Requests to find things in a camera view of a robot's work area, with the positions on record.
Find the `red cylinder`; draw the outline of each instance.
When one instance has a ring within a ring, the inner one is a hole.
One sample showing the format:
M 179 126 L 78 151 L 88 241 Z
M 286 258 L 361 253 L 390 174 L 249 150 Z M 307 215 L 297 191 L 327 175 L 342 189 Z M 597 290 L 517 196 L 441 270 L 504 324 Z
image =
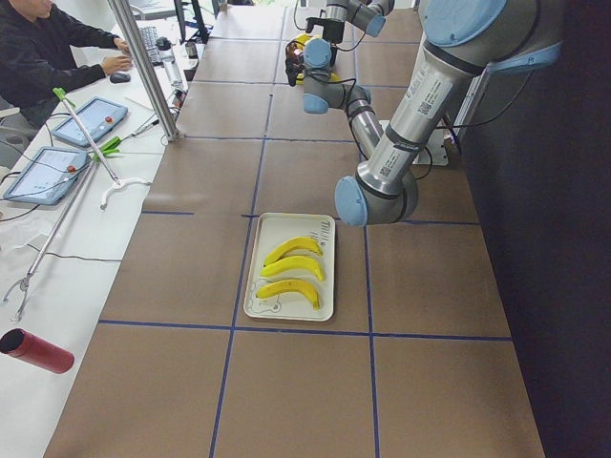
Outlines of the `red cylinder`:
M 74 364 L 74 355 L 23 329 L 13 329 L 0 339 L 0 352 L 56 374 L 63 374 Z

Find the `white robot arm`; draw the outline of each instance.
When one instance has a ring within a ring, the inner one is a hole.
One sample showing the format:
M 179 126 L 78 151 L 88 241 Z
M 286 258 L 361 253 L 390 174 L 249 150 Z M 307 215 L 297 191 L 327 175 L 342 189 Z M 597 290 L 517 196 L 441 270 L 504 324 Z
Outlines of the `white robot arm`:
M 337 2 L 328 1 L 335 8 Z M 333 43 L 324 34 L 322 39 L 309 40 L 303 55 L 304 110 L 313 114 L 326 113 L 328 108 L 345 110 L 354 137 L 369 158 L 359 164 L 353 177 L 343 177 L 337 183 L 335 205 L 340 218 L 349 225 L 365 226 L 396 222 L 410 215 L 418 200 L 411 164 L 424 149 L 448 104 L 460 96 L 458 88 L 486 68 L 491 73 L 518 73 L 553 63 L 559 55 L 564 3 L 423 2 L 420 8 L 425 9 L 427 38 L 424 59 L 414 70 L 411 84 L 384 131 L 369 105 L 366 89 L 329 82 Z M 372 17 L 381 17 L 390 10 L 391 5 Z M 340 16 L 340 22 L 346 20 L 340 14 L 336 16 Z M 368 28 L 363 24 L 357 27 Z

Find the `person in black clothing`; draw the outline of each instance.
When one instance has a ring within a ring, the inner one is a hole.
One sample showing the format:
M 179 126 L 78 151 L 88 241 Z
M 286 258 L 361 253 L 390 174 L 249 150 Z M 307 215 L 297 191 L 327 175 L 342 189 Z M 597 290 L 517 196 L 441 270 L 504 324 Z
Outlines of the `person in black clothing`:
M 127 43 L 87 26 L 51 0 L 0 0 L 0 94 L 40 128 L 58 103 L 53 88 L 73 91 L 118 71 L 132 60 L 121 54 L 100 64 L 77 67 L 70 49 L 95 46 L 129 52 Z

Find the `tray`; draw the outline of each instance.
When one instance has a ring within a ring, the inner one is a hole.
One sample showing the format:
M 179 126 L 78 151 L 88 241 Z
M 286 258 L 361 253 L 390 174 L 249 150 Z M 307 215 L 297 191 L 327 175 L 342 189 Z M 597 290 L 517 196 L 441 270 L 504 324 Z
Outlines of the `tray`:
M 260 276 L 263 260 L 278 245 L 294 237 L 312 237 L 319 242 L 323 255 L 296 250 L 291 255 L 307 255 L 322 265 L 325 279 L 319 281 L 303 269 L 289 270 L 270 278 Z M 335 277 L 335 220 L 327 215 L 264 213 L 259 217 L 250 260 L 243 309 L 252 318 L 306 320 L 323 322 L 333 315 L 333 283 Z M 257 298 L 257 291 L 273 281 L 301 279 L 309 281 L 318 291 L 320 309 L 297 292 L 287 292 L 268 299 Z

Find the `yellow banana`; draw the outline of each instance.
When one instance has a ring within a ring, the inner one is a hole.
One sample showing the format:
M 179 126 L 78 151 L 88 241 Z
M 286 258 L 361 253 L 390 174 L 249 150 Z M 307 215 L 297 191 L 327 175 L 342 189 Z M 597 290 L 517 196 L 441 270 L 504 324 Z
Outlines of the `yellow banana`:
M 294 237 L 293 239 L 289 239 L 274 248 L 265 258 L 263 266 L 276 262 L 280 258 L 284 257 L 286 253 L 294 250 L 307 250 L 311 251 L 312 253 L 316 253 L 318 256 L 323 255 L 323 250 L 318 244 L 318 241 L 312 237 Z
M 319 310 L 321 308 L 318 302 L 318 291 L 316 291 L 316 288 L 309 281 L 305 280 L 280 280 L 266 284 L 259 288 L 257 297 L 259 299 L 267 299 L 282 293 L 291 292 L 303 294 L 312 303 L 314 310 Z
M 323 281 L 325 279 L 321 263 L 313 258 L 299 255 L 282 258 L 276 262 L 266 265 L 261 270 L 261 276 L 272 277 L 291 269 L 305 269 L 314 274 L 318 280 Z

